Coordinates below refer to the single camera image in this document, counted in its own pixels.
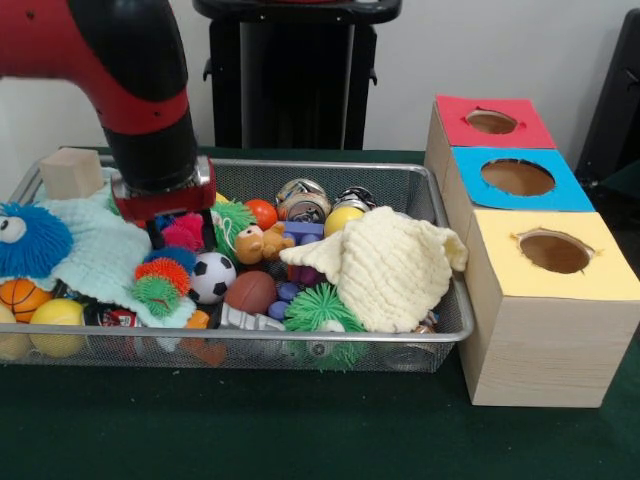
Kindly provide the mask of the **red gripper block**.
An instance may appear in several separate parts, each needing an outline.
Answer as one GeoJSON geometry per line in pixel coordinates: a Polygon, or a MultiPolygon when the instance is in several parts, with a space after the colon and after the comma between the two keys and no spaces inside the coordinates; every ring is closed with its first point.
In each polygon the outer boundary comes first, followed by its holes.
{"type": "Polygon", "coordinates": [[[217,247],[210,209],[216,201],[216,177],[210,157],[197,158],[194,173],[185,184],[151,193],[135,192],[116,171],[112,174],[112,198],[124,220],[145,222],[154,250],[165,247],[164,237],[154,220],[157,216],[200,211],[204,248],[215,250],[217,247]]]}

